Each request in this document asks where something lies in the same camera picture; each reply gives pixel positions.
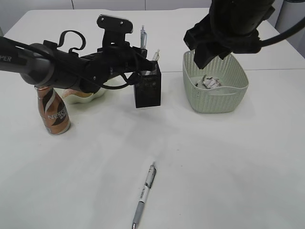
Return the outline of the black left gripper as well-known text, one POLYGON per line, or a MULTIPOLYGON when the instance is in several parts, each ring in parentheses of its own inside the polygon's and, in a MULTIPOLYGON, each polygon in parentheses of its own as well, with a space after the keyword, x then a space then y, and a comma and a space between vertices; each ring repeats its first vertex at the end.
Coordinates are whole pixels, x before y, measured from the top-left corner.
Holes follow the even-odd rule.
POLYGON ((154 68, 153 61, 143 56, 142 50, 138 47, 103 47, 86 62, 80 73, 78 90, 84 93, 96 93, 102 87, 110 90, 122 89, 136 84, 142 71, 153 71, 154 68), (123 78, 123 85, 105 85, 117 76, 123 78))

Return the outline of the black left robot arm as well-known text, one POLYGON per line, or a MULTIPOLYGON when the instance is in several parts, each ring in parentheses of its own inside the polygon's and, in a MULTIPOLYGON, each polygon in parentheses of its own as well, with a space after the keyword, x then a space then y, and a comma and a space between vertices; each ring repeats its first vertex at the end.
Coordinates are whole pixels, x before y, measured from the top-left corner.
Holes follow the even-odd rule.
POLYGON ((19 73, 26 83, 36 87, 95 93, 119 75, 153 71, 155 62, 143 57, 139 48, 128 45, 102 47, 79 57, 49 45, 26 45, 1 37, 0 69, 19 73))

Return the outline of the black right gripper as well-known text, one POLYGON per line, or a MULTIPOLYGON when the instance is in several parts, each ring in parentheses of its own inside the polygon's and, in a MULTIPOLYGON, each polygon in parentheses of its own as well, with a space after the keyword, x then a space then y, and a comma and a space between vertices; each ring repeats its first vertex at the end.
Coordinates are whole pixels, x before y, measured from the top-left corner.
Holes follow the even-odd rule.
POLYGON ((203 69, 214 57, 256 53, 257 27, 274 12, 273 0, 213 0, 208 14, 183 38, 195 50, 194 62, 203 69))

